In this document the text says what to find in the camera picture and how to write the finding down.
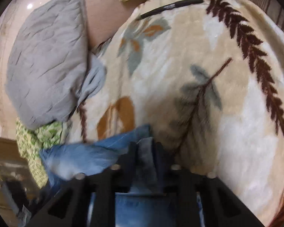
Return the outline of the blue denim jeans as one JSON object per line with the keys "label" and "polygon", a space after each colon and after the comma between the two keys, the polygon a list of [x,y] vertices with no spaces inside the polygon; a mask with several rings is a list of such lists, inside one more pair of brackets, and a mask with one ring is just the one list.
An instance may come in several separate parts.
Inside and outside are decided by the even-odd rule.
{"label": "blue denim jeans", "polygon": [[115,194],[115,226],[176,226],[171,199],[158,186],[149,126],[119,134],[91,145],[55,145],[40,151],[52,192],[72,179],[101,173],[138,145],[135,175],[128,193]]}

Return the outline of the green patterned cloth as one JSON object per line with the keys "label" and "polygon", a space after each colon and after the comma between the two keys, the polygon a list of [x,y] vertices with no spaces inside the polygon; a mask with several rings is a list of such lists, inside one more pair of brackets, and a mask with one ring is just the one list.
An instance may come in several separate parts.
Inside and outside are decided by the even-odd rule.
{"label": "green patterned cloth", "polygon": [[39,188],[45,186],[48,181],[39,152],[63,144],[68,135],[69,125],[69,122],[55,121],[36,130],[29,130],[22,124],[20,118],[16,119],[16,142],[19,154],[27,161],[30,173]]}

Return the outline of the beige leaf pattern blanket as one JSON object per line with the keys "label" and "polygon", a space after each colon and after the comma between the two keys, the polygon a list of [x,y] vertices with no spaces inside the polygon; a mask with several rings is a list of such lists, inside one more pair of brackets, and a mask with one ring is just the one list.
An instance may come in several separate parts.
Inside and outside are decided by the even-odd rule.
{"label": "beige leaf pattern blanket", "polygon": [[148,0],[95,50],[105,85],[69,142],[149,124],[193,173],[215,173],[265,226],[284,226],[284,14],[251,0]]}

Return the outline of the grey pillow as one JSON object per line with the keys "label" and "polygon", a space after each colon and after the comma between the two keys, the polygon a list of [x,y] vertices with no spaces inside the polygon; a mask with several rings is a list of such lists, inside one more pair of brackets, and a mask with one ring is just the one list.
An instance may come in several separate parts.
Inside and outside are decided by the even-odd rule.
{"label": "grey pillow", "polygon": [[21,26],[7,64],[6,92],[30,130],[67,121],[104,86],[106,69],[88,49],[84,0],[50,0]]}

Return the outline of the pink pillow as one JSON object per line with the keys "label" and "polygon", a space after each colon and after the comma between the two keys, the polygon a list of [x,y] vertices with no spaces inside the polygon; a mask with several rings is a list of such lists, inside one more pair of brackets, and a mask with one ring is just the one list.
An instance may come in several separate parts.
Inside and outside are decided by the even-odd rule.
{"label": "pink pillow", "polygon": [[120,0],[85,0],[85,2],[91,49],[113,36],[136,7]]}

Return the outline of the black pen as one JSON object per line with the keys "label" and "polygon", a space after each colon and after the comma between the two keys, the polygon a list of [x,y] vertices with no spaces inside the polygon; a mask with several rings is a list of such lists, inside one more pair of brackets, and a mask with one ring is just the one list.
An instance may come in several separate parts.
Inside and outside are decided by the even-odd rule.
{"label": "black pen", "polygon": [[147,17],[160,14],[160,13],[167,11],[167,10],[172,10],[172,9],[180,8],[180,7],[186,7],[186,6],[190,6],[190,5],[201,4],[203,2],[204,2],[204,0],[181,0],[181,1],[177,1],[177,2],[174,2],[174,3],[168,4],[168,5],[164,5],[164,6],[155,8],[155,9],[153,9],[149,12],[146,12],[144,14],[141,14],[136,18],[136,20],[139,21],[139,20],[145,19]]}

